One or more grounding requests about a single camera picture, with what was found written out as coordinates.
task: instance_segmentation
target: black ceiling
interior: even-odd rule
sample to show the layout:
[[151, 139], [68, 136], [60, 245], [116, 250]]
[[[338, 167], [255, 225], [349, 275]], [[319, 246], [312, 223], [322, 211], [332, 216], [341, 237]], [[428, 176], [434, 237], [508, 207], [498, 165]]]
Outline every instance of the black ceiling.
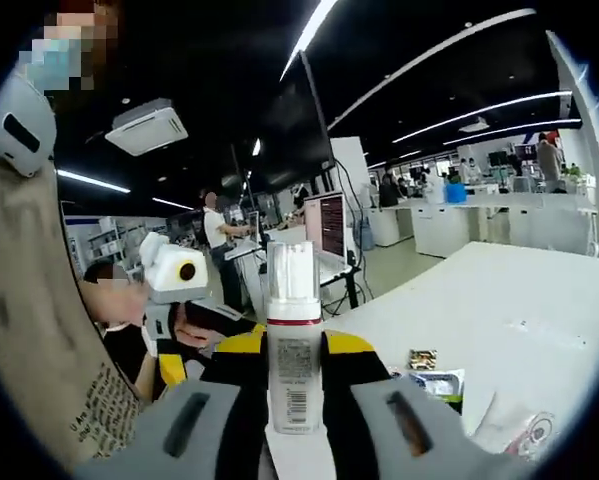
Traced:
[[[171, 215], [159, 197], [198, 204], [202, 187], [233, 175], [230, 145], [247, 156], [262, 110], [317, 0], [126, 2], [107, 81], [87, 104], [58, 115], [60, 168], [130, 188], [128, 195], [60, 182], [69, 213]], [[472, 24], [532, 2], [340, 0], [307, 56], [331, 123], [386, 75]], [[397, 145], [430, 124], [521, 96], [558, 89], [556, 68], [537, 16], [487, 29], [443, 50], [382, 89], [332, 131], [358, 135], [369, 164], [412, 150], [434, 151], [458, 138], [448, 127]], [[141, 157], [109, 144], [112, 118], [145, 101], [170, 98], [190, 137]], [[122, 104], [123, 98], [131, 103]], [[484, 114], [493, 128], [558, 118], [558, 100]], [[167, 180], [159, 182], [160, 177]]]

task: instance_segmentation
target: face mask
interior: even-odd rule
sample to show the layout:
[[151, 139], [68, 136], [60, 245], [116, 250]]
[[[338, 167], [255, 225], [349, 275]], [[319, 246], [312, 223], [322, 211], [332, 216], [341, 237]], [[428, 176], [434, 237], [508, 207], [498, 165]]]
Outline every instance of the face mask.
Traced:
[[68, 90], [70, 77], [81, 78], [82, 41], [79, 38], [42, 38], [32, 50], [19, 52], [17, 70], [40, 92]]

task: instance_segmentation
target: clear bottle cap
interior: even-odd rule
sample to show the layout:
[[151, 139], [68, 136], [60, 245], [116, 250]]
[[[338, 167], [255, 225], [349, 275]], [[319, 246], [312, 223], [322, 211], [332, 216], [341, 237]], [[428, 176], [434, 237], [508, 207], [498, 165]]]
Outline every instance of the clear bottle cap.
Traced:
[[312, 242], [268, 244], [270, 300], [319, 302], [319, 268]]

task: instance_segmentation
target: red stripe on bottle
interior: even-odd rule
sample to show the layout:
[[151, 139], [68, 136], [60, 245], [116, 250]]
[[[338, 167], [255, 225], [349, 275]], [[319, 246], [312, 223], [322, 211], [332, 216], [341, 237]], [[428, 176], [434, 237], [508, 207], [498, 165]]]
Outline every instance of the red stripe on bottle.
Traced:
[[299, 327], [302, 325], [319, 325], [320, 323], [320, 318], [316, 318], [314, 320], [277, 320], [275, 318], [268, 319], [268, 325], [286, 325], [290, 327]]

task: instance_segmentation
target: spray bottle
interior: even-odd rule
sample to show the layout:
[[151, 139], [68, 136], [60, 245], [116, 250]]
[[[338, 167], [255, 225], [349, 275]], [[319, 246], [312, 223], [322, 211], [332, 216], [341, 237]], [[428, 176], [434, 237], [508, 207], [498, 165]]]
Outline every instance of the spray bottle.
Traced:
[[268, 361], [278, 433], [316, 432], [323, 417], [321, 302], [312, 242], [268, 245]]

